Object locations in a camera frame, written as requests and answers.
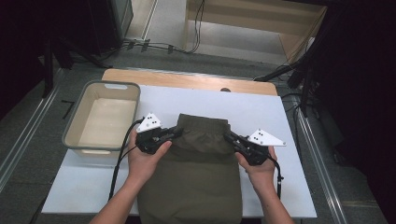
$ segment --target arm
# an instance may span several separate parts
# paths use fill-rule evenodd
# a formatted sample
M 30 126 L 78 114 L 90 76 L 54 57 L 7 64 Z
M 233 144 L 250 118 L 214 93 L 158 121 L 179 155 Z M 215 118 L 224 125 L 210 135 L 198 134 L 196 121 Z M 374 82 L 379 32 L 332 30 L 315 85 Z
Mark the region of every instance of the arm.
M 131 132 L 131 141 L 128 148 L 134 147 L 136 131 Z M 120 190 L 111 198 L 102 210 L 93 218 L 91 224 L 97 223 L 125 223 L 131 211 L 134 199 L 151 178 L 157 162 L 166 153 L 171 142 L 165 142 L 154 155 L 149 155 L 135 148 L 128 155 L 129 174 Z
M 269 152 L 271 157 L 276 160 L 273 147 L 269 147 Z M 294 223 L 283 203 L 277 197 L 274 187 L 274 163 L 266 160 L 260 166 L 250 166 L 240 153 L 236 152 L 235 156 L 239 164 L 247 171 L 250 182 L 259 196 L 267 223 Z

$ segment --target white bracket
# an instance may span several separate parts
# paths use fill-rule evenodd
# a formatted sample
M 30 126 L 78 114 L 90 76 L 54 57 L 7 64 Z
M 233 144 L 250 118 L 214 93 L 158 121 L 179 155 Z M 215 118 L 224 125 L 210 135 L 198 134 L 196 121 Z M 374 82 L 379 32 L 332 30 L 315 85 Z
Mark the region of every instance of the white bracket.
M 136 131 L 138 133 L 143 133 L 161 127 L 161 121 L 157 118 L 157 116 L 150 112 L 139 125 L 139 127 L 137 127 Z
M 285 147 L 286 142 L 272 136 L 271 134 L 258 129 L 255 133 L 253 133 L 248 139 L 249 142 L 257 144 L 259 146 L 268 147 Z

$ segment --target dark floor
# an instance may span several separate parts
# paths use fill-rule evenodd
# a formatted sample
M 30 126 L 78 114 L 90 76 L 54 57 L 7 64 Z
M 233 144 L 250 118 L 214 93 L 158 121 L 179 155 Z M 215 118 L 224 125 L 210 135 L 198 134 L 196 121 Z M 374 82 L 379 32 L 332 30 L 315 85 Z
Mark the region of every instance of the dark floor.
M 268 74 L 276 65 L 248 62 L 199 54 L 182 54 L 148 49 L 140 52 L 122 49 L 107 60 L 115 68 L 149 68 L 158 70 L 202 73 L 226 77 L 253 78 Z M 69 104 L 62 100 L 76 101 L 85 83 L 100 79 L 105 69 L 97 68 L 91 63 L 76 63 L 72 70 L 62 69 L 57 72 L 58 89 L 54 93 L 48 111 L 40 121 L 31 137 L 26 139 L 24 152 L 10 179 L 0 193 L 0 223 L 88 223 L 92 216 L 46 215 L 39 214 L 40 204 L 45 201 L 51 181 L 56 176 L 67 148 L 62 144 L 62 134 L 68 117 L 64 115 Z M 279 95 L 290 93 L 284 79 L 275 78 Z M 43 83 L 36 86 L 26 97 L 0 122 L 0 162 L 3 162 L 23 132 L 30 117 L 41 101 Z M 285 110 L 290 121 L 290 128 L 299 137 L 302 164 L 308 187 L 311 190 L 318 218 L 295 220 L 296 223 L 334 223 L 328 200 L 323 191 L 318 172 L 300 125 L 295 132 L 293 120 L 294 97 L 284 99 Z M 346 220 L 349 223 L 387 223 L 375 199 L 369 190 L 365 176 L 350 166 L 341 166 L 333 159 L 332 146 L 323 127 L 311 110 L 309 122 L 315 134 L 318 148 L 325 166 L 332 178 Z

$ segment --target white tabletop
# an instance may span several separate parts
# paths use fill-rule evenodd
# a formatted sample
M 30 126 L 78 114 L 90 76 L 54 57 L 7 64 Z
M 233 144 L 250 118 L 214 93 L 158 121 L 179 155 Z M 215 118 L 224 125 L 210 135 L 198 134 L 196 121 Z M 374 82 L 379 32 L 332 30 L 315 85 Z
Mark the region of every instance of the white tabletop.
M 237 134 L 251 135 L 261 128 L 285 141 L 285 147 L 276 147 L 278 162 L 285 177 L 282 181 L 281 201 L 292 217 L 317 217 L 280 97 L 143 85 L 140 88 L 137 119 L 153 112 L 162 121 L 164 128 L 175 126 L 180 113 L 227 119 L 231 130 Z M 69 149 L 42 212 L 98 213 L 107 202 L 115 163 L 116 158 L 80 156 Z M 260 201 L 242 167 L 240 175 L 243 217 L 262 217 Z M 127 161 L 124 160 L 120 166 L 116 190 L 126 176 Z M 136 214 L 138 211 L 134 204 L 131 215 Z

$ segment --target trousers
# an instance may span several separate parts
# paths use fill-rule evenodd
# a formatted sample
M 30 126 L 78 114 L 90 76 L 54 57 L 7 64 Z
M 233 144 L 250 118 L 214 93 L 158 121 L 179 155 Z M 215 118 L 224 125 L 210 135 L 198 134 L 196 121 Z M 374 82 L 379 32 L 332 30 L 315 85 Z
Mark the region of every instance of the trousers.
M 239 166 L 223 138 L 228 121 L 180 114 L 177 127 L 182 135 L 137 195 L 142 223 L 240 223 Z

